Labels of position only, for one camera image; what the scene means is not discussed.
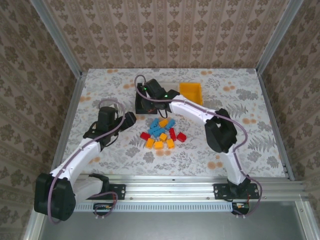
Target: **yellow lego brick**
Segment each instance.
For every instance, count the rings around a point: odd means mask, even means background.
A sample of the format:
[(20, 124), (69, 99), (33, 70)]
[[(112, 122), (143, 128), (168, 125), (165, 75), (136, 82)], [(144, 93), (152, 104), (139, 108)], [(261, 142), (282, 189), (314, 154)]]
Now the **yellow lego brick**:
[(164, 148), (164, 142), (163, 141), (156, 141), (154, 143), (154, 149), (155, 150), (160, 150)]
[(165, 133), (161, 133), (159, 140), (162, 142), (165, 142), (167, 140), (168, 136)]
[(152, 149), (152, 146), (154, 145), (155, 140), (152, 138), (148, 138), (146, 141), (145, 147), (148, 149)]
[(168, 149), (174, 149), (175, 148), (175, 143), (174, 141), (172, 140), (172, 138), (168, 139), (166, 141), (166, 144), (168, 145)]
[(168, 124), (168, 120), (167, 119), (163, 119), (162, 121), (159, 122), (159, 126), (164, 128), (165, 126), (167, 126)]

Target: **red lego brick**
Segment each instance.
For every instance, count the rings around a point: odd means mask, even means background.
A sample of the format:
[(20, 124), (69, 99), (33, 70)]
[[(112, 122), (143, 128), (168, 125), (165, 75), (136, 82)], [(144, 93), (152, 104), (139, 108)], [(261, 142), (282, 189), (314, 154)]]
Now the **red lego brick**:
[(146, 132), (143, 132), (143, 133), (141, 133), (141, 135), (140, 135), (140, 138), (142, 138), (142, 139), (144, 139), (144, 140), (148, 140), (148, 138), (150, 138), (151, 137), (151, 135), (150, 134), (148, 134), (148, 133), (146, 133)]
[(180, 133), (178, 134), (178, 136), (176, 136), (176, 139), (178, 139), (180, 142), (184, 143), (185, 140), (187, 139), (187, 136), (184, 135), (182, 132), (180, 132)]
[(176, 141), (176, 140), (177, 140), (177, 137), (176, 137), (175, 129), (174, 129), (174, 128), (170, 128), (169, 133), (170, 133), (171, 139), (172, 139), (173, 141)]

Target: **yellow container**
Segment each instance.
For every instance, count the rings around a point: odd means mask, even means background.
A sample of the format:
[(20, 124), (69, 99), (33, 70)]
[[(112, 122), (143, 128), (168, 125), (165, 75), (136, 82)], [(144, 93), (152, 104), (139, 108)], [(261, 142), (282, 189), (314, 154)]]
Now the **yellow container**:
[(181, 82), (179, 92), (180, 94), (185, 96), (188, 100), (196, 104), (203, 105), (200, 83)]

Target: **floral tablecloth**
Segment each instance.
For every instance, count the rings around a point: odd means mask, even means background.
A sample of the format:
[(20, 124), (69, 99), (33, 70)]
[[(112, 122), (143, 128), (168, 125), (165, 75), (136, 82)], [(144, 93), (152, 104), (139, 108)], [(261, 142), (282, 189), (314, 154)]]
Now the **floral tablecloth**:
[[(255, 177), (284, 177), (284, 169), (274, 138), (265, 101), (255, 69), (90, 69), (77, 107), (65, 160), (82, 140), (83, 134), (98, 119), (98, 103), (102, 98), (115, 98), (126, 111), (135, 112), (134, 78), (178, 85), (180, 82), (201, 83), (203, 105), (210, 109), (226, 109), (231, 118), (243, 124), (247, 143), (239, 150), (246, 172)], [(206, 142), (205, 129), (186, 117), (169, 113), (175, 119), (175, 131), (187, 136), (175, 149), (145, 148), (141, 132), (159, 115), (136, 115), (136, 124), (121, 132), (118, 140), (90, 161), (83, 173), (148, 175), (148, 176), (226, 176), (220, 154)], [(238, 142), (244, 139), (238, 129)]]

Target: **patterned wallpaper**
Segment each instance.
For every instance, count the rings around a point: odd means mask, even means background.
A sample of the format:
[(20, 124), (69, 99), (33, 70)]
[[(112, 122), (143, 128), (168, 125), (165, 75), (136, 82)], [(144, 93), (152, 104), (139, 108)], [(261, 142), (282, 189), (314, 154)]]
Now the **patterned wallpaper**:
[(263, 79), (294, 175), (320, 215), (320, 1), (303, 2)]
[(50, 170), (75, 78), (28, 0), (0, 1), (0, 239), (17, 240)]
[(82, 70), (255, 68), (289, 0), (44, 0)]

